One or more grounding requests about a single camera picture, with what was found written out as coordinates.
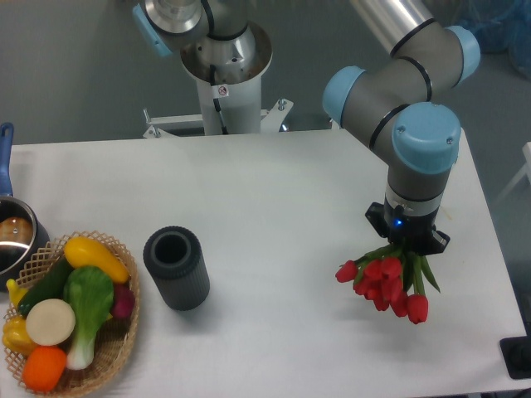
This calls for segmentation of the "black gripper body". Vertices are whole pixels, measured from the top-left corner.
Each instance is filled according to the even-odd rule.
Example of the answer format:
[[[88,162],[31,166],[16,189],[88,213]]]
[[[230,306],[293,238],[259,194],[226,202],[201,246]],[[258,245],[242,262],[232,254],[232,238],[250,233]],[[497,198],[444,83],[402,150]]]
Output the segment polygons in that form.
[[[409,216],[398,206],[384,202],[387,238],[391,243],[404,244],[409,250],[435,250],[438,243],[433,236],[437,211],[424,216]]]

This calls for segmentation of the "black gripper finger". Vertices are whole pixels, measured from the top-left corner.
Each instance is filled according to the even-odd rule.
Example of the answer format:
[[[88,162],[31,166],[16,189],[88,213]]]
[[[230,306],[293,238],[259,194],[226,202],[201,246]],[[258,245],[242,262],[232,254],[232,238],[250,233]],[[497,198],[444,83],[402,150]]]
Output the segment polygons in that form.
[[[389,237],[389,227],[385,221],[385,208],[383,204],[373,202],[366,210],[365,217],[380,237]]]
[[[419,255],[436,255],[445,251],[451,238],[439,230],[428,231],[416,242],[416,252]]]

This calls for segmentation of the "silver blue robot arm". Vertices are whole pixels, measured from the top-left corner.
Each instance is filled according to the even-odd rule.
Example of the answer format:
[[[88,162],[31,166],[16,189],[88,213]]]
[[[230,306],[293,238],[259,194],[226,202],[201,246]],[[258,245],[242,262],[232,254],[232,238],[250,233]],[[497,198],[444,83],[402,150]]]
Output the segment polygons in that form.
[[[353,7],[391,62],[375,74],[356,66],[338,71],[324,89],[323,108],[387,164],[385,200],[366,213],[373,228],[419,255],[439,254],[449,237],[435,219],[461,126],[432,99],[475,71],[479,44],[463,27],[442,27],[420,1],[356,1]],[[197,83],[206,134],[261,130],[261,77],[272,48],[245,2],[141,1],[133,16],[159,55],[180,55]]]

